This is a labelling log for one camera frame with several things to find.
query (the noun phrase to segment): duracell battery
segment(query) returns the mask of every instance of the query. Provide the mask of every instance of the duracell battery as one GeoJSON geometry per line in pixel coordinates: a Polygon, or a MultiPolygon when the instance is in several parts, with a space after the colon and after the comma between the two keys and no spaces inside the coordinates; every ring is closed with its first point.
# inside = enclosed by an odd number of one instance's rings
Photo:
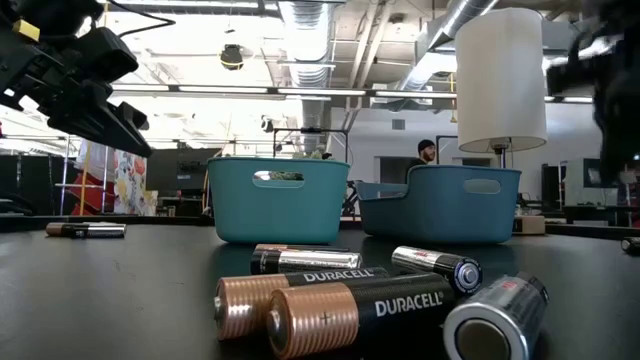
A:
{"type": "Polygon", "coordinates": [[[218,339],[234,339],[264,329],[264,316],[273,290],[336,281],[358,283],[387,277],[389,274],[384,268],[374,267],[221,278],[214,299],[218,339]]]}
{"type": "Polygon", "coordinates": [[[482,268],[478,262],[458,255],[401,246],[391,255],[391,262],[411,272],[440,274],[460,296],[473,295],[482,284],[482,268]]]}
{"type": "Polygon", "coordinates": [[[276,356],[291,359],[439,326],[455,301],[438,274],[278,289],[267,331],[276,356]]]}
{"type": "Polygon", "coordinates": [[[444,324],[452,360],[528,360],[549,302],[544,285],[527,273],[505,276],[455,308],[444,324]]]}
{"type": "Polygon", "coordinates": [[[127,225],[111,223],[49,223],[45,229],[49,236],[72,239],[123,238],[127,225]]]}
{"type": "Polygon", "coordinates": [[[278,274],[323,269],[358,269],[362,256],[349,252],[261,250],[251,256],[251,274],[278,274]]]}
{"type": "Polygon", "coordinates": [[[330,251],[350,252],[347,248],[324,245],[285,245],[285,244],[259,244],[256,250],[298,250],[298,251],[330,251]]]}

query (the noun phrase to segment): table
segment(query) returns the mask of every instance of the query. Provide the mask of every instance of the table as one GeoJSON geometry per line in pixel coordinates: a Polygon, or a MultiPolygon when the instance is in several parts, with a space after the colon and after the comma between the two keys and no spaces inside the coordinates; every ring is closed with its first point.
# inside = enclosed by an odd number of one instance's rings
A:
{"type": "MultiPolygon", "coordinates": [[[[397,246],[359,230],[341,231],[338,245],[388,268],[397,246]]],[[[485,284],[518,269],[546,284],[536,359],[638,358],[640,258],[617,241],[554,235],[439,249],[478,260],[485,284]]],[[[0,234],[0,359],[270,359],[264,337],[219,343],[215,335],[216,281],[248,274],[251,252],[205,227],[131,225],[125,240],[0,234]]],[[[446,359],[439,338],[414,349],[446,359]]],[[[409,358],[402,350],[394,354],[409,358]]],[[[319,358],[361,358],[336,354],[319,358]]]]}

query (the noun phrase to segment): white lampshade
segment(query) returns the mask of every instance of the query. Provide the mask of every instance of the white lampshade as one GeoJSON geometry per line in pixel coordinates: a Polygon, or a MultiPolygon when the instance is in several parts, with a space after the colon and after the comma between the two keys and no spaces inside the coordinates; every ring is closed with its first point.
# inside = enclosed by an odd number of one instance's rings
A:
{"type": "Polygon", "coordinates": [[[538,13],[504,9],[479,16],[456,35],[460,150],[509,151],[547,142],[538,13]]]}

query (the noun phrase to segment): duracell logo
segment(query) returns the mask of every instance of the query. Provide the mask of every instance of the duracell logo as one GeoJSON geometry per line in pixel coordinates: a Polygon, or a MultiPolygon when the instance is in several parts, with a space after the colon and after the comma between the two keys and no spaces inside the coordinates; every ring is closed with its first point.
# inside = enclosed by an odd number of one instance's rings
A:
{"type": "Polygon", "coordinates": [[[344,271],[331,271],[323,272],[319,274],[304,274],[304,279],[307,282],[315,281],[330,281],[330,280],[344,280],[344,279],[360,279],[367,277],[374,277],[375,275],[369,270],[344,270],[344,271]]]}
{"type": "Polygon", "coordinates": [[[442,305],[443,297],[443,293],[428,293],[376,301],[376,315],[377,317],[383,317],[442,305]]]}

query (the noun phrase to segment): colorful poster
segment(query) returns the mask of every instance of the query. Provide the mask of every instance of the colorful poster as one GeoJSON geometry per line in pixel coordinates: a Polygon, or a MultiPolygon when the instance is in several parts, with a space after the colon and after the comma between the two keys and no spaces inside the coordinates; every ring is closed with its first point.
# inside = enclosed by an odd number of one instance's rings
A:
{"type": "Polygon", "coordinates": [[[146,191],[147,159],[116,150],[114,212],[155,216],[158,192],[146,191]]]}

